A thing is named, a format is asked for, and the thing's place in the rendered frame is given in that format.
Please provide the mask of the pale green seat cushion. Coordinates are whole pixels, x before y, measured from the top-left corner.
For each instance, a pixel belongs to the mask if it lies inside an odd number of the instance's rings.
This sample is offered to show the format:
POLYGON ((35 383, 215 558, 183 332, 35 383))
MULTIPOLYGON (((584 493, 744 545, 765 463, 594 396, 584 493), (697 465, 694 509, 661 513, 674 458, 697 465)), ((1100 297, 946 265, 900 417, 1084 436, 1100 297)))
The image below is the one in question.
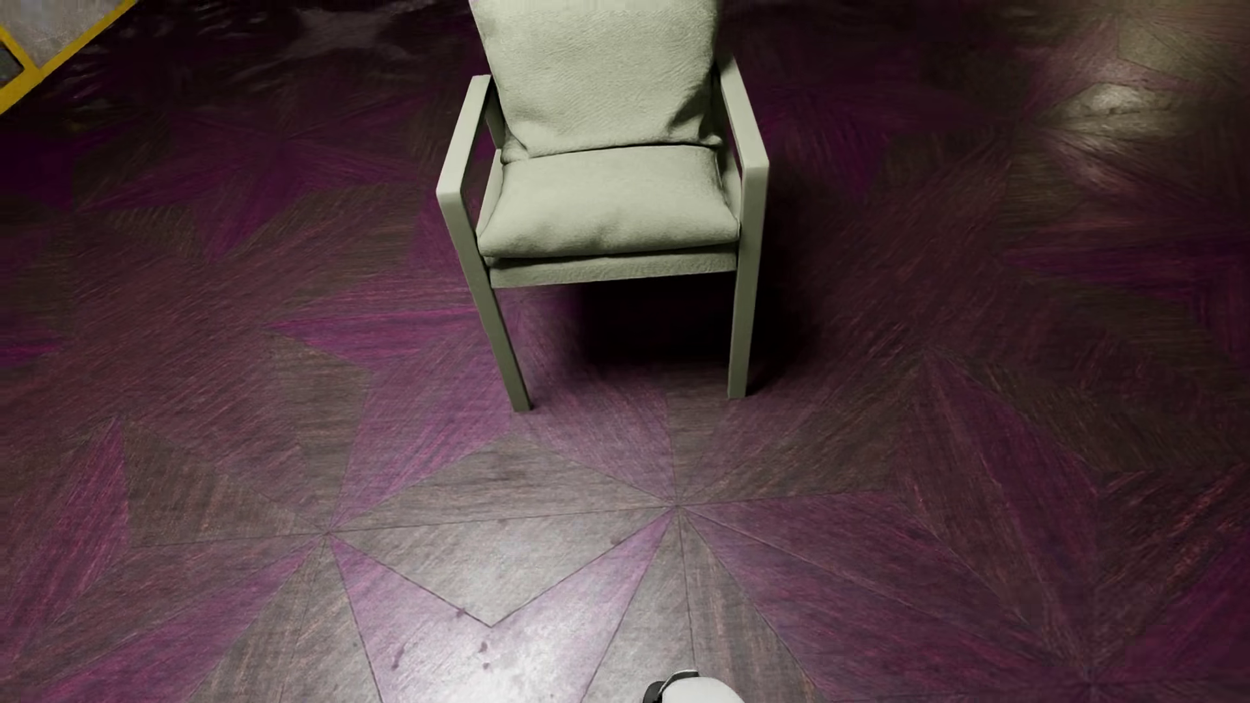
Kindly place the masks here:
POLYGON ((558 259, 695 249, 738 236, 712 149, 632 146, 505 165, 478 246, 492 259, 558 259))

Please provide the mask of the white robot foot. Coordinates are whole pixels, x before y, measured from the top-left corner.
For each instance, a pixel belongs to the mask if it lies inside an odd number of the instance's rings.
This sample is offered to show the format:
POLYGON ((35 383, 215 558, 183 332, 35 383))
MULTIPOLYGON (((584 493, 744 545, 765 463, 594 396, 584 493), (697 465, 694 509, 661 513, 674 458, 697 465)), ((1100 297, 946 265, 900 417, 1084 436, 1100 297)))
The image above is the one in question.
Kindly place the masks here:
POLYGON ((728 683, 684 669, 648 685, 641 703, 745 703, 728 683))

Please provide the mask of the pale green back cushion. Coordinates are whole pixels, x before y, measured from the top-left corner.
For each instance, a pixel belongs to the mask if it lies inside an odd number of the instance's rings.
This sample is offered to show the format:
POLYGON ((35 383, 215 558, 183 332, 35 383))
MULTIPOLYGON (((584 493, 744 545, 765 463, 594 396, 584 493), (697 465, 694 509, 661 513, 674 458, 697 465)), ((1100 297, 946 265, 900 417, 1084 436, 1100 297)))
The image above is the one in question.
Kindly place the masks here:
POLYGON ((471 0, 470 10, 508 123, 504 163, 720 145, 721 0, 471 0))

